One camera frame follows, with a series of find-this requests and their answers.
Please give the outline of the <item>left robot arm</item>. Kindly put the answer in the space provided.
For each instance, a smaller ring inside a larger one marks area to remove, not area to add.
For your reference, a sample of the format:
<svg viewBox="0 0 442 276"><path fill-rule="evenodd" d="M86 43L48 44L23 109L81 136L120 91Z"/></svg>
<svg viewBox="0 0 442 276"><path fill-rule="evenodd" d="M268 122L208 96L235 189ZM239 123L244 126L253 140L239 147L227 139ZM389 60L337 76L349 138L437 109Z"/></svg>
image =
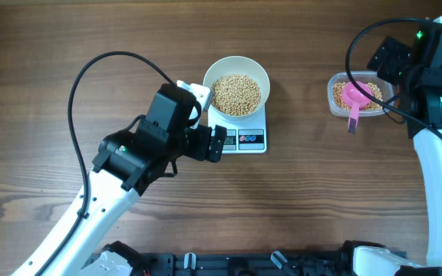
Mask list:
<svg viewBox="0 0 442 276"><path fill-rule="evenodd" d="M226 129L198 123L213 92L198 84L163 84L132 132L106 136L84 184L55 227L16 275L76 275L115 222L149 184L167 177L168 166L187 156L220 160Z"/></svg>

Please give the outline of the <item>pink plastic measuring scoop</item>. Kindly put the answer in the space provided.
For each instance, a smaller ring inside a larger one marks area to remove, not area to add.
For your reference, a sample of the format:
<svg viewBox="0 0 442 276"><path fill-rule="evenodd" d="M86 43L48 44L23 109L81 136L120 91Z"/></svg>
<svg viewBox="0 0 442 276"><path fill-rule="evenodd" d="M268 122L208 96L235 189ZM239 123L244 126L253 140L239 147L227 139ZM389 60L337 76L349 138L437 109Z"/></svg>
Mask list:
<svg viewBox="0 0 442 276"><path fill-rule="evenodd" d="M357 82L358 86L364 90L364 94L352 83L347 83L343 88L342 100L351 107L348 118L348 132L355 133L358 126L360 109L366 106L371 100L366 94L373 96L373 92L362 82Z"/></svg>

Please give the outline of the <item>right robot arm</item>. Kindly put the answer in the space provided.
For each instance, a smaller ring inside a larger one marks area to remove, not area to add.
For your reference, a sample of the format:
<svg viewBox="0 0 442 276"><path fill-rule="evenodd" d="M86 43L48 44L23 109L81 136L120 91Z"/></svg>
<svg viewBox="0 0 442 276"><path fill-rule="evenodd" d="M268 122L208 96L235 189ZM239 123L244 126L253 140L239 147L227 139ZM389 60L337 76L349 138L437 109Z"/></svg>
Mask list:
<svg viewBox="0 0 442 276"><path fill-rule="evenodd" d="M402 116L420 161L428 214L425 264L415 264L382 245L347 241L338 271L349 275L442 275L442 16L415 18L419 25L412 46L386 37L368 62L378 78L398 89L397 107L358 94L380 105L385 113Z"/></svg>

